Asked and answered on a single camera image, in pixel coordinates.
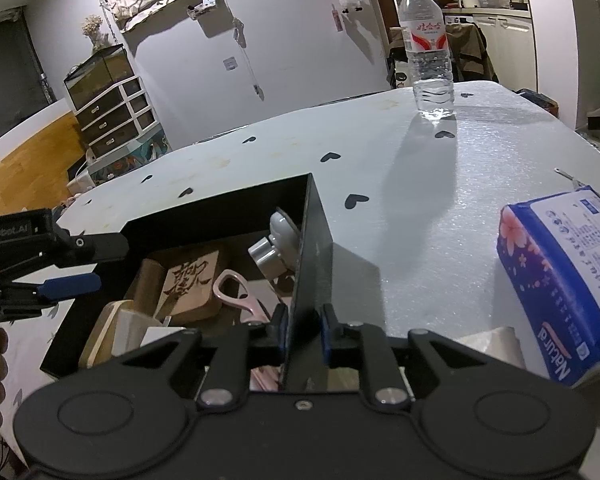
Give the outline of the white drawer cabinet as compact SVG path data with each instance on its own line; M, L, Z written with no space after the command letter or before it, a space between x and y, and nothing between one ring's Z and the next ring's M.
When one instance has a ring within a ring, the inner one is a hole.
M100 92L78 110L76 121L91 159L137 140L159 123L140 76L116 82Z

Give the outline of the blue tissue paper pack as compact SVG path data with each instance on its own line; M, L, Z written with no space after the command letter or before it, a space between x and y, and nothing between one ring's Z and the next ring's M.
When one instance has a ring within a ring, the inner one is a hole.
M600 199L581 188L507 205L496 250L550 379L600 378Z

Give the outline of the clear plastic water bottle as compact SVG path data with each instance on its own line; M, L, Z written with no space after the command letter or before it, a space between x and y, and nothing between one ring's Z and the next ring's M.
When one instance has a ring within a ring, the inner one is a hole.
M434 0L401 0L398 17L419 114L430 122L452 116L452 60L441 9Z

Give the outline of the white kitchen cabinet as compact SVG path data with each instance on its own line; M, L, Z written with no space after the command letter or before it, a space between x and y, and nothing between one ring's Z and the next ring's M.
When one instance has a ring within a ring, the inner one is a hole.
M445 9L448 24L474 23L486 37L500 84L510 90L538 90L535 36L529 11L512 9Z

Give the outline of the black storage box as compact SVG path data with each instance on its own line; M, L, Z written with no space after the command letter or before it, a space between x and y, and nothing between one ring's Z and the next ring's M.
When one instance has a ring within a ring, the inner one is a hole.
M301 233L283 385L287 391L325 387L328 371L320 347L317 312L332 300L332 234L309 174L189 203L178 200L171 208L126 222L120 231L129 242L128 254L123 260L96 266L102 287L72 304L40 369L53 378L78 370L80 354L102 308L129 289L145 258L170 268L178 258L193 252L224 248L230 269L254 276L257 268L247 248L262 236L277 209L288 214Z

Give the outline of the metal hair clip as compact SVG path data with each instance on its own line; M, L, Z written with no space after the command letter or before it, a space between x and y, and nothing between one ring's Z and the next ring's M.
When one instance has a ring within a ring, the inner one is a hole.
M579 179L577 179L576 177L573 177L571 174L568 174L568 172L565 172L564 170L561 170L559 168L555 168L554 169L554 173L558 174L558 176L561 176L567 180L569 180L572 184L572 187L575 191L580 190L581 188L589 188L599 199L600 199L600 193L595 191L594 188L592 188L591 185L586 184L582 181L580 181Z

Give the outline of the wooden carved block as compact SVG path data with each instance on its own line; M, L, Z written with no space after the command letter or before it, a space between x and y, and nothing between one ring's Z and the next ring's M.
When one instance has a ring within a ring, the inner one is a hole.
M213 292L213 283L222 271L219 250L188 257L166 272L155 318L170 318L171 326L186 326L213 318L221 303Z

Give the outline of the white crumpled tissue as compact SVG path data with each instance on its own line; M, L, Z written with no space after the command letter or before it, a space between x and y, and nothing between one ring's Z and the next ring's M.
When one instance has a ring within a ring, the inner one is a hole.
M522 370L527 368L520 341L513 327L492 328L485 332L456 338L455 341Z

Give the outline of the glass fish tank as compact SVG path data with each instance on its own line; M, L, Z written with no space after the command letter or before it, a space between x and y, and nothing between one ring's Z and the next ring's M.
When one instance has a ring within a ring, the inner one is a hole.
M68 73L64 84L74 109L80 110L113 84L133 75L125 48L115 44L96 51L77 65Z

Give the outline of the dried flower bouquet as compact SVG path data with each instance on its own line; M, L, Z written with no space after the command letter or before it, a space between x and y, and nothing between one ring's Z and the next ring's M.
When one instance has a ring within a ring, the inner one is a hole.
M102 18L95 14L84 18L81 25L82 35L91 41L93 53L110 46L108 35L100 30L101 27Z

